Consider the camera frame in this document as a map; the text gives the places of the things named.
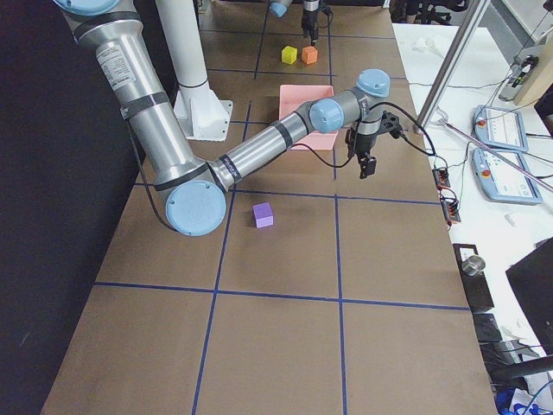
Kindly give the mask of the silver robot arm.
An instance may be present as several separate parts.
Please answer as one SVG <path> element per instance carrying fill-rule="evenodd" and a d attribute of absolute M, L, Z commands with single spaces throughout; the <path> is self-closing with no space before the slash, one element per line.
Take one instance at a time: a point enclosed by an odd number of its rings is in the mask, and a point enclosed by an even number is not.
<path fill-rule="evenodd" d="M 281 18 L 287 13 L 292 3 L 292 0 L 270 0 L 269 10 L 273 16 Z M 311 46 L 315 46 L 319 40 L 318 17 L 320 13 L 327 18 L 329 27 L 334 19 L 334 13 L 328 4 L 320 0 L 302 1 L 301 28 L 303 37 L 309 40 Z"/>
<path fill-rule="evenodd" d="M 91 49 L 120 105 L 135 143 L 145 150 L 156 178 L 153 190 L 164 200 L 159 214 L 167 228 L 202 236 L 226 215 L 226 191 L 271 163 L 305 137 L 349 130 L 348 155 L 362 176 L 371 175 L 377 137 L 400 134 L 391 115 L 390 76 L 366 69 L 356 84 L 334 96 L 300 104 L 285 117 L 213 161 L 193 153 L 191 139 L 226 136 L 232 103 L 218 99 L 209 86 L 194 5 L 160 1 L 156 8 L 179 84 L 178 117 L 162 87 L 143 40 L 143 22 L 131 1 L 61 1 L 74 40 Z"/>

